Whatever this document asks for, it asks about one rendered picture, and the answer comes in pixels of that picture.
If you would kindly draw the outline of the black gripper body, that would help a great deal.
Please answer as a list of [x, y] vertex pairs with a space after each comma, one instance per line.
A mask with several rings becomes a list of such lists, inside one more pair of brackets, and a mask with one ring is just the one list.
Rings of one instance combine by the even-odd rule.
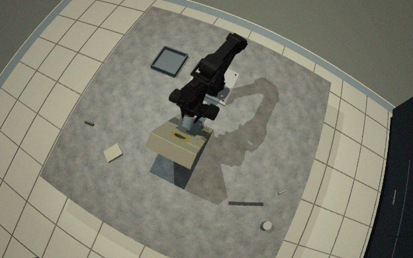
[[[206, 93], [201, 93], [197, 97], [197, 99], [199, 99], [199, 97], [200, 97], [204, 100]], [[170, 94], [169, 101], [171, 101], [173, 103], [177, 103], [179, 105], [184, 105], [185, 104], [185, 101], [181, 97], [180, 90], [178, 90], [178, 89], [174, 89], [172, 94]], [[206, 116], [206, 118], [214, 120], [216, 118], [220, 108], [218, 106], [212, 104], [212, 103], [210, 105], [202, 104], [202, 106], [204, 107], [204, 110], [203, 110], [202, 114], [204, 114]]]

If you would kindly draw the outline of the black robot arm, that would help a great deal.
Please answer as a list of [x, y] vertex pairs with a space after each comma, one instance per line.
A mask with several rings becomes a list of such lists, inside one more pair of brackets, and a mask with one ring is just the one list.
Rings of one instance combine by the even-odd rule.
[[[247, 40], [236, 33], [229, 33], [226, 40], [215, 53], [208, 54], [200, 60], [190, 74], [194, 78], [180, 90], [181, 97], [185, 101], [182, 113], [190, 117], [200, 116], [204, 110], [202, 106], [203, 99], [200, 97], [197, 99], [197, 97], [201, 93], [217, 97], [218, 92], [223, 90], [225, 85], [224, 74], [228, 66], [234, 56], [248, 45]], [[198, 69], [199, 73], [197, 72]]]

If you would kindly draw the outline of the grey cylinder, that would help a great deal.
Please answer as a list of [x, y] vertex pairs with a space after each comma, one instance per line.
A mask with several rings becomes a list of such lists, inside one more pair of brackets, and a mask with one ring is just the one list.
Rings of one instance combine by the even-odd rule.
[[193, 128], [194, 121], [195, 117], [190, 117], [189, 115], [185, 114], [181, 125], [185, 128]]
[[269, 230], [272, 227], [270, 221], [264, 221], [261, 223], [261, 229], [263, 230]]

